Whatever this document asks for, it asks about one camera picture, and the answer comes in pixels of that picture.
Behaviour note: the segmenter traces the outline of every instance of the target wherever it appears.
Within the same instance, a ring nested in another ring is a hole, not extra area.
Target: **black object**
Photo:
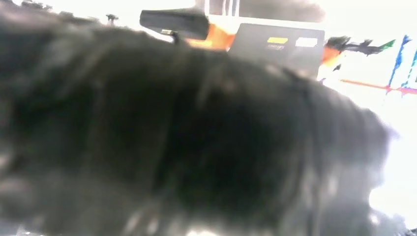
[[[370,46],[372,40],[367,39],[362,43],[349,43],[351,40],[350,37],[342,36],[342,37],[331,37],[328,42],[326,43],[326,47],[337,49],[340,52],[343,51],[351,51],[351,52],[359,52],[363,53],[367,56],[372,54],[378,54],[384,50],[385,47],[392,43],[388,42],[381,46]]]
[[[324,30],[243,23],[229,54],[266,61],[316,79],[322,64]]]
[[[175,10],[143,10],[140,24],[164,35],[176,32],[181,38],[205,40],[209,34],[209,20],[195,8]]]
[[[107,16],[108,24],[111,25],[111,26],[114,26],[115,25],[115,20],[119,19],[116,15],[113,15],[113,14],[107,14],[106,16]]]

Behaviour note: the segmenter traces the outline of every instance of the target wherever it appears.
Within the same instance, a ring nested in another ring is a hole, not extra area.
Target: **fur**
[[[314,81],[0,2],[0,216],[48,235],[371,236],[389,132]]]

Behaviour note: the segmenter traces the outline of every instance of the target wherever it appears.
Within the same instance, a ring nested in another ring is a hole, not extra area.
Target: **bright light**
[[[187,236],[217,236],[216,234],[209,232],[209,231],[190,231]]]

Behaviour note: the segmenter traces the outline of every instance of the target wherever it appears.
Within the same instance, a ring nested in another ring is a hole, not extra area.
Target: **black animal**
[[[53,235],[371,236],[389,132],[314,81],[0,2],[0,216]]]

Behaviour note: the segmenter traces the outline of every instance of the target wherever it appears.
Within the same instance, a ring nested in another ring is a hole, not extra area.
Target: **yellow label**
[[[268,39],[268,43],[279,43],[279,44],[284,44],[288,41],[287,38],[277,38],[277,37],[270,37]]]

